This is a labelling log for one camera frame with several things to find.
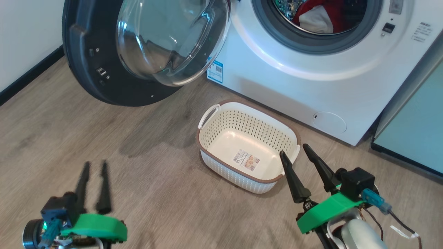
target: open washing machine door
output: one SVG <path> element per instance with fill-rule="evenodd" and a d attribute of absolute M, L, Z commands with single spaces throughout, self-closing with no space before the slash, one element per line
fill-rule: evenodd
<path fill-rule="evenodd" d="M 83 88 L 106 103 L 160 101 L 221 50 L 230 0 L 66 0 L 63 48 Z"/>

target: front-loading washing machine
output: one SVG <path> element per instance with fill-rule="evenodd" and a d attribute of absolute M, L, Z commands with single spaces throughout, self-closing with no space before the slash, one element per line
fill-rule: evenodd
<path fill-rule="evenodd" d="M 79 83 L 107 103 L 148 105 L 207 70 L 356 145 L 443 29 L 437 0 L 347 1 L 364 11 L 344 6 L 341 28 L 327 0 L 303 15 L 282 2 L 294 1 L 66 0 L 65 54 Z"/>

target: brown basket rim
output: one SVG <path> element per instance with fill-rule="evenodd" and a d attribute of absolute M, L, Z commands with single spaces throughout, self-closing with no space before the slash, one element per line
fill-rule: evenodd
<path fill-rule="evenodd" d="M 249 103 L 249 102 L 244 101 L 244 100 L 237 100 L 237 99 L 223 100 L 223 101 L 221 101 L 219 103 L 219 105 L 222 106 L 224 104 L 232 103 L 232 102 L 246 105 L 246 106 L 248 106 L 248 107 L 250 107 L 252 109 L 255 109 L 255 110 L 259 111 L 259 112 L 262 112 L 262 113 L 264 113 L 264 114 L 266 114 L 266 115 L 276 119 L 277 121 L 279 121 L 280 123 L 284 124 L 289 129 L 292 130 L 292 132 L 295 134 L 295 137 L 297 138 L 297 145 L 298 146 L 301 145 L 300 134 L 297 131 L 297 129 L 295 129 L 292 125 L 289 125 L 287 122 L 281 120 L 281 117 L 279 115 L 277 115 L 277 114 L 275 114 L 275 113 L 273 113 L 273 112 L 271 112 L 271 111 L 269 111 L 269 110 L 267 110 L 267 109 L 265 109 L 263 107 L 260 107 L 258 105 L 254 105 L 254 104 Z M 218 157 L 214 156 L 212 153 L 210 153 L 208 150 L 206 150 L 202 146 L 202 144 L 200 143 L 199 136 L 200 136 L 200 129 L 197 129 L 197 134 L 195 136 L 195 140 L 196 140 L 197 145 L 198 145 L 198 147 L 200 148 L 201 151 L 203 151 L 205 154 L 209 155 L 211 158 L 215 159 L 218 163 L 220 163 L 221 165 L 225 166 L 226 168 L 228 168 L 228 169 L 230 169 L 230 170 L 232 170 L 232 171 L 234 171 L 234 172 L 236 172 L 236 173 L 238 173 L 238 174 L 240 174 L 240 175 L 242 175 L 242 176 L 244 176 L 244 177 L 246 177 L 246 178 L 248 178 L 250 180 L 253 180 L 253 181 L 258 182 L 258 183 L 274 183 L 274 182 L 280 180 L 284 176 L 283 174 L 280 174 L 280 175 L 276 176 L 273 179 L 262 180 L 262 179 L 258 179 L 258 178 L 255 178 L 253 176 L 250 176 L 250 175 L 248 175 L 248 174 L 246 174 L 244 172 L 241 172 L 240 170 L 233 168 L 232 166 L 230 166 L 229 164 L 227 164 L 224 161 L 220 160 Z"/>

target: basket label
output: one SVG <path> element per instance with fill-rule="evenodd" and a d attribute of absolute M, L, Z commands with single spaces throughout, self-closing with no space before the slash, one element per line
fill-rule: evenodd
<path fill-rule="evenodd" d="M 260 159 L 247 153 L 244 150 L 239 150 L 234 157 L 234 162 L 251 171 L 254 171 L 254 169 L 257 167 L 257 164 L 260 162 Z"/>

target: laundry basket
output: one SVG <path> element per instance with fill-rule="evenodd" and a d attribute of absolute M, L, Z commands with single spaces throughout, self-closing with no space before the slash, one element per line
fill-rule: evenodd
<path fill-rule="evenodd" d="M 252 193 L 271 190 L 284 176 L 279 152 L 292 163 L 300 136 L 279 117 L 247 102 L 223 101 L 210 107 L 197 130 L 203 161 L 228 181 Z"/>

